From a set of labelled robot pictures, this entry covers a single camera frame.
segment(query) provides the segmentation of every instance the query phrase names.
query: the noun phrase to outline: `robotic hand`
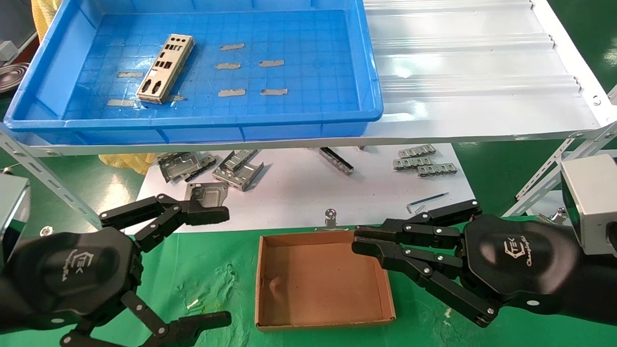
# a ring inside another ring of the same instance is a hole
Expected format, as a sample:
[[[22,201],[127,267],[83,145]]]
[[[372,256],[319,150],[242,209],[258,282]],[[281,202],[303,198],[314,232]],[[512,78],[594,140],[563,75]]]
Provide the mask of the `robotic hand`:
[[[152,335],[144,347],[194,346],[204,330],[231,324],[229,312],[184,317],[166,324],[137,297],[141,253],[161,244],[180,225],[229,220],[226,207],[202,207],[164,194],[99,215],[94,233],[59,233],[17,243],[0,273],[0,333],[50,330],[77,324],[62,346],[121,347],[90,337],[128,308]],[[133,241],[120,230],[154,219]],[[3,239],[3,246],[8,243]]]
[[[402,272],[480,327],[503,306],[617,325],[617,258],[586,255],[571,227],[481,215],[475,200],[357,227],[352,249]],[[471,221],[460,233],[449,225]],[[454,249],[454,256],[401,244]],[[461,285],[454,282],[460,279]]]

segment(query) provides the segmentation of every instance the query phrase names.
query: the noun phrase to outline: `white shelf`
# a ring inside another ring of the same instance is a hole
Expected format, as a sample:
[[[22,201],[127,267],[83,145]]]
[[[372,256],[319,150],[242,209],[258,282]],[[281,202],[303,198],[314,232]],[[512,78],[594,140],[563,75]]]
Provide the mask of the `white shelf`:
[[[595,138],[617,119],[546,0],[365,0],[384,116],[358,138],[49,146],[37,156]]]

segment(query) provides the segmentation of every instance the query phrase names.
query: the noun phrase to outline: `cardboard box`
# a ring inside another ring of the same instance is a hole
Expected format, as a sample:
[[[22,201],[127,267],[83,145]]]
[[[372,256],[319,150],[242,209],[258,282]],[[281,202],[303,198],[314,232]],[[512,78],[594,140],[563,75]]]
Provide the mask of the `cardboard box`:
[[[255,324],[260,331],[386,325],[395,318],[387,272],[351,250],[352,231],[262,236]]]

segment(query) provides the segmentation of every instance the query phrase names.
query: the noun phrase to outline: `shelf bracket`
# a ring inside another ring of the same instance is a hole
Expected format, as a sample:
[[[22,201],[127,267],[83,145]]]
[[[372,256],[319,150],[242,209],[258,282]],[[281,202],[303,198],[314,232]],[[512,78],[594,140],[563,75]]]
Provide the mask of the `shelf bracket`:
[[[593,156],[615,137],[616,132],[617,122],[613,122],[604,127],[604,131],[601,132],[598,137],[585,140],[572,152],[572,154],[562,158],[561,155],[563,152],[565,152],[568,146],[574,141],[572,138],[565,140],[516,195],[517,202],[504,213],[503,216],[512,217],[525,213],[531,206],[561,182],[560,164],[562,161]],[[553,167],[553,169],[542,177],[550,167]]]
[[[27,147],[15,141],[4,123],[0,122],[0,148],[9,153],[26,170],[30,171],[44,185],[53,191],[58,197],[69,205],[75,212],[84,217],[88,223],[97,229],[101,228],[101,221],[96,212],[86,204],[78,195],[73,194],[58,176],[52,172],[40,159],[32,156]]]

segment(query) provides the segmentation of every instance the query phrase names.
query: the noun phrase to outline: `screw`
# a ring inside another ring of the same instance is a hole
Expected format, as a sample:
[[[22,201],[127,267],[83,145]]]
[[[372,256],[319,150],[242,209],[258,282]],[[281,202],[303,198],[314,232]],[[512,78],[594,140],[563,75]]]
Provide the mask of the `screw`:
[[[54,228],[47,226],[41,229],[41,232],[39,232],[39,235],[41,235],[41,237],[44,237],[44,236],[49,236],[53,233],[54,233]]]

